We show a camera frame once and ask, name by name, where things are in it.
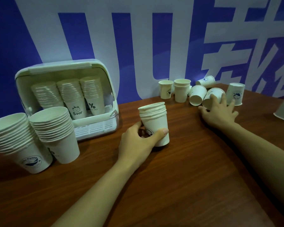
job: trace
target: wood grain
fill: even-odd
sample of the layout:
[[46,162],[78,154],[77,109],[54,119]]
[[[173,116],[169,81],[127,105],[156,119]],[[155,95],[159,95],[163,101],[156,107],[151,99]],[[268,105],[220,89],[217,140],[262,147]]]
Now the wood grain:
[[[70,164],[55,162],[30,175],[0,156],[0,226],[50,226],[112,167],[121,134],[139,120],[137,108],[160,101],[119,105],[119,129],[80,142],[80,156]],[[202,123],[197,107],[164,101],[170,143],[130,178],[105,225],[284,226],[282,207],[235,147]],[[284,149],[284,121],[273,116],[281,102],[245,91],[237,122]]]

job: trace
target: plastic storage box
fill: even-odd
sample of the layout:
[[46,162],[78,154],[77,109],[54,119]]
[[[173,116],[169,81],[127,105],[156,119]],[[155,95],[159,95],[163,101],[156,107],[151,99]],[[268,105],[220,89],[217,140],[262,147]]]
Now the plastic storage box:
[[61,61],[37,64],[23,68],[15,76],[17,89],[28,116],[42,110],[31,90],[33,84],[65,79],[99,76],[103,88],[105,113],[93,116],[86,104],[88,116],[73,120],[77,140],[113,132],[119,125],[119,109],[114,87],[105,65],[96,59]]

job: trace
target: percent sign logo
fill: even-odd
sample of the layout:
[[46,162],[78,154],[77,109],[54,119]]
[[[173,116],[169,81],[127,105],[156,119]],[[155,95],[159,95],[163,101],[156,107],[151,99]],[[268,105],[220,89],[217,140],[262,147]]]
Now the percent sign logo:
[[94,105],[93,103],[92,104],[88,103],[88,104],[89,104],[90,107],[96,108],[95,106],[93,106]]

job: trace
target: fingernail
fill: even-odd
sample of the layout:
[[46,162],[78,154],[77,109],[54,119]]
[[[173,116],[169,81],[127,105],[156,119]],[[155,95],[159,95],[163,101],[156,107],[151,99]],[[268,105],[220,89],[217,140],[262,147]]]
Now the fingernail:
[[164,132],[164,134],[166,135],[166,134],[168,133],[168,129],[167,129],[167,128],[164,128],[164,129],[163,129],[163,132]]

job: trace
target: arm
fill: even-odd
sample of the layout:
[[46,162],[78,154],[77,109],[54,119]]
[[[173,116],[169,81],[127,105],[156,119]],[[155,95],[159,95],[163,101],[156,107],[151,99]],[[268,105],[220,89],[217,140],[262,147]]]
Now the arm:
[[138,122],[122,134],[119,157],[115,165],[69,208],[52,227],[102,226],[123,186],[146,160],[157,141],[168,133],[161,129],[148,138],[138,135]]
[[234,102],[226,105],[212,95],[210,112],[199,107],[204,120],[221,130],[239,149],[271,192],[284,204],[284,151],[263,138],[247,131],[234,122],[238,112],[233,112]]

